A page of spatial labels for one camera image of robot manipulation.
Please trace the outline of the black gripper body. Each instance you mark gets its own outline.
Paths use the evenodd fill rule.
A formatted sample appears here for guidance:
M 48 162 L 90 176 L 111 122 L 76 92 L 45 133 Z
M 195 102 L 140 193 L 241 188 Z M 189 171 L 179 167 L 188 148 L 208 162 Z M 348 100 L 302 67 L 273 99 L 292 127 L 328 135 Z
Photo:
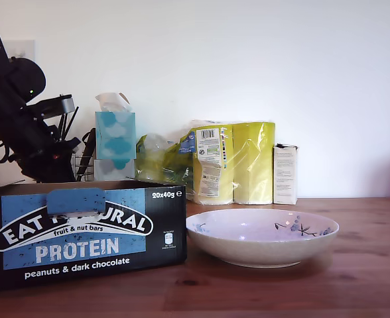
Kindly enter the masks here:
M 41 117 L 29 116 L 17 119 L 17 126 L 11 137 L 11 160 L 19 163 L 34 162 L 46 167 L 53 154 L 75 153 L 81 140 L 77 137 L 65 138 L 55 125 L 48 126 Z

